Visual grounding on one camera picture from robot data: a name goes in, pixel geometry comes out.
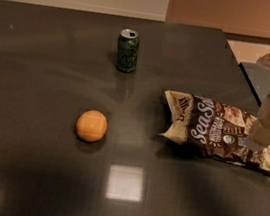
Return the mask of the orange fruit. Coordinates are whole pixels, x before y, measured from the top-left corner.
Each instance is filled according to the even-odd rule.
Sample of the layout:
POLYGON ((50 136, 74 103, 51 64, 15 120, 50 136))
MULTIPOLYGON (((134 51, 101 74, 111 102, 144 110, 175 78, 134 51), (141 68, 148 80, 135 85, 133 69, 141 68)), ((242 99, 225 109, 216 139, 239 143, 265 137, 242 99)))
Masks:
POLYGON ((98 142, 108 129, 107 119, 98 110, 88 110, 80 115, 76 122, 77 136, 83 141, 91 143, 98 142))

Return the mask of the brown chip bag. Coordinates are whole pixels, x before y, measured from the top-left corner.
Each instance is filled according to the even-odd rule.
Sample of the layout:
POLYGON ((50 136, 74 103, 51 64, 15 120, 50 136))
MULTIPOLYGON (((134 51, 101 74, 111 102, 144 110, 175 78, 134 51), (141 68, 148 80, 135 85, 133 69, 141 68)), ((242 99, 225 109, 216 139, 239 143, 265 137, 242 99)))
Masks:
POLYGON ((165 91, 171 126, 162 135, 178 145, 196 146, 203 157, 270 173, 270 145, 259 152, 245 143, 256 117, 207 97, 165 91))

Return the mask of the green soda can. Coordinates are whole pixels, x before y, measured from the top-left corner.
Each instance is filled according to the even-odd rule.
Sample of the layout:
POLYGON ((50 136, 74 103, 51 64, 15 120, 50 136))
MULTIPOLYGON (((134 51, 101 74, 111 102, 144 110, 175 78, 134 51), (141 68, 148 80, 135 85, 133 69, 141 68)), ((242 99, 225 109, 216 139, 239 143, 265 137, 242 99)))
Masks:
POLYGON ((117 42, 116 67, 118 70, 129 73, 136 69, 139 44, 139 34, 136 30, 131 28, 121 30, 117 42))

